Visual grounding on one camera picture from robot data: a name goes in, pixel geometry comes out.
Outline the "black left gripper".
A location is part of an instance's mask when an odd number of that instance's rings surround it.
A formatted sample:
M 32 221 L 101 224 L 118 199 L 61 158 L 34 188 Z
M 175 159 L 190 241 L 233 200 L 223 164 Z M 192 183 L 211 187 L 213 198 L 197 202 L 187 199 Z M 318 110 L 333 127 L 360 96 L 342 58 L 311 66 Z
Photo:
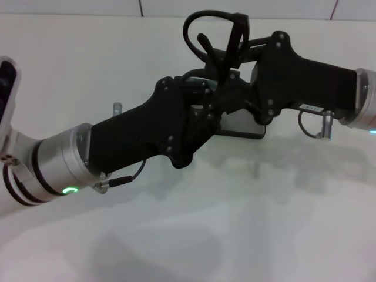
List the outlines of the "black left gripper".
M 204 78 L 162 78 L 144 104 L 92 126 L 89 163 L 112 173 L 161 155 L 177 169 L 188 166 L 194 153 L 220 129 L 221 113 L 212 103 L 202 109 L 185 105 L 183 95 L 212 91 Z

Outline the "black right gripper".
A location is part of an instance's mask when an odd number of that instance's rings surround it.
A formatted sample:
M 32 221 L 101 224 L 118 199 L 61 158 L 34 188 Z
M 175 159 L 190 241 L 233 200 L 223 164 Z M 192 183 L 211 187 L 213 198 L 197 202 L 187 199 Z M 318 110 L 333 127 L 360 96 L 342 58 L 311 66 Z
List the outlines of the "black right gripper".
M 202 35 L 204 70 L 219 74 L 219 115 L 245 109 L 261 125 L 268 125 L 283 109 L 302 105 L 332 111 L 336 119 L 355 113 L 357 74 L 353 70 L 301 57 L 290 36 L 275 31 L 270 37 L 244 41 L 230 36 L 226 49 L 214 48 Z M 256 61 L 253 83 L 238 73 L 243 63 Z

